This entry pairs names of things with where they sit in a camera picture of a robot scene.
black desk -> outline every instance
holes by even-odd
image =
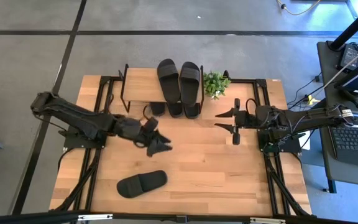
[[[318,42],[317,49],[321,72],[323,74],[323,82],[325,84],[337,73],[338,70],[335,69],[335,65],[337,65],[341,54],[340,52],[329,50],[325,42]],[[344,75],[344,73],[338,75],[337,79],[342,78]],[[334,84],[325,88],[325,95],[326,98],[324,101],[328,106],[340,103],[352,111],[358,112],[358,109],[350,101],[345,100],[339,95],[339,92],[334,88]],[[328,128],[321,128],[320,136],[323,145],[324,165],[328,178],[329,191],[336,193],[334,180],[358,184],[358,166],[335,160],[334,146],[329,137]]]

metal pole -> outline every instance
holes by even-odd
[[[358,18],[331,43],[330,49],[338,50],[358,31]]]

wood grain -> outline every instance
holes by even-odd
[[[100,76],[85,76],[77,104],[93,109]],[[114,82],[112,113],[127,114],[119,99],[121,82]],[[267,80],[270,103],[286,108],[282,83]],[[265,165],[258,150],[255,130],[241,130],[241,145],[231,144],[231,135],[214,123],[232,124],[232,118],[214,116],[229,110],[234,98],[253,98],[252,86],[230,84],[220,100],[204,101],[198,119],[171,118],[168,111],[158,118],[160,132],[172,140],[173,150],[146,156],[130,141],[108,138],[101,154],[91,210],[94,212],[192,214],[192,215],[260,215],[272,214]],[[141,118],[146,103],[132,102],[128,116]],[[75,149],[62,160],[50,208],[55,208],[76,185],[83,160],[83,149]],[[285,182],[300,205],[310,212],[310,205],[299,162],[291,154],[281,153]],[[155,170],[164,170],[168,182],[163,187],[139,197],[120,196],[116,184],[123,178]],[[280,193],[276,189],[282,212]],[[81,208],[85,204],[85,193]]]
[[[201,102],[202,91],[198,88],[197,103]],[[166,102],[162,93],[156,68],[128,68],[124,96],[126,101]]]

gray floor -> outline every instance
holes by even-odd
[[[79,5],[80,0],[0,0],[0,29],[71,29]],[[287,1],[293,11],[309,5]],[[343,2],[322,3],[311,13],[294,17],[282,13],[274,0],[93,0],[87,3],[80,30],[338,31],[352,21]],[[162,59],[172,58],[177,64],[190,60],[204,65],[206,70],[229,70],[233,77],[282,79],[290,101],[296,90],[320,71],[316,43],[331,39],[78,36],[60,95],[75,101],[83,75],[117,75],[125,63],[155,67]],[[31,116],[29,105],[38,91],[51,89],[67,40],[67,36],[0,36],[0,141],[4,143],[0,150],[0,215],[8,212],[39,125]],[[301,94],[318,86],[313,83]],[[24,212],[48,209],[62,145],[57,129],[49,127]],[[329,195],[320,191],[327,187],[323,168],[304,166],[304,172],[315,215],[358,221],[358,186],[341,183],[339,193]]]

green plant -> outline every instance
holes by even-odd
[[[224,90],[231,82],[228,78],[223,78],[220,72],[212,71],[204,73],[203,80],[205,93],[214,100],[219,99],[220,95],[224,96]]]

